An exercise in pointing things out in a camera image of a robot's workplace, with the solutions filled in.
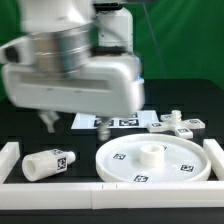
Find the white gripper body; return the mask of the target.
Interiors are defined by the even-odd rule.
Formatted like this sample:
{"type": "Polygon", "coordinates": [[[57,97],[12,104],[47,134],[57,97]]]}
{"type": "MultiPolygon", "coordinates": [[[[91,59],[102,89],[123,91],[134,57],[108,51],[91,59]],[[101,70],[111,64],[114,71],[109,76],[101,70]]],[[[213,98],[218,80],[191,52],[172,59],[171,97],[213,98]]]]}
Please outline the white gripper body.
{"type": "Polygon", "coordinates": [[[2,80],[14,105],[121,118],[144,105],[136,56],[94,56],[81,59],[78,67],[63,70],[63,64],[75,61],[71,52],[38,52],[34,43],[25,36],[0,47],[2,80]]]}

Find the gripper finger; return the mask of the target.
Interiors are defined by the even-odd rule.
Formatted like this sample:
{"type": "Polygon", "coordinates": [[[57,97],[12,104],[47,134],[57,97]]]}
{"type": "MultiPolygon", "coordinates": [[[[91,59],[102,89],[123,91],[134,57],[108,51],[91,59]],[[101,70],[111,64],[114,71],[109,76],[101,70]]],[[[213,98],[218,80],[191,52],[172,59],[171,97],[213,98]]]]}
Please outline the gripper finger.
{"type": "Polygon", "coordinates": [[[45,123],[49,133],[54,133],[54,124],[59,120],[59,115],[55,111],[39,110],[38,116],[45,123]]]}
{"type": "Polygon", "coordinates": [[[100,141],[106,141],[109,139],[110,137],[110,129],[109,129],[109,123],[111,121],[111,119],[109,117],[102,117],[101,118],[102,123],[99,125],[98,129],[97,129],[97,133],[98,133],[98,139],[100,141]]]}

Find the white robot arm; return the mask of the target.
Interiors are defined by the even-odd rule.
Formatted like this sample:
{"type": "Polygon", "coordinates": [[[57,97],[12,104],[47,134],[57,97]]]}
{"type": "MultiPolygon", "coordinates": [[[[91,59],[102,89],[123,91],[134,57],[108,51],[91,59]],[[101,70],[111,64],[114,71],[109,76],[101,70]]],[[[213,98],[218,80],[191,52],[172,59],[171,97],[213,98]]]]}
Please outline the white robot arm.
{"type": "Polygon", "coordinates": [[[97,115],[98,138],[114,117],[144,105],[141,62],[133,52],[137,0],[17,0],[25,35],[0,47],[10,101],[39,112],[50,132],[60,112],[97,115]]]}

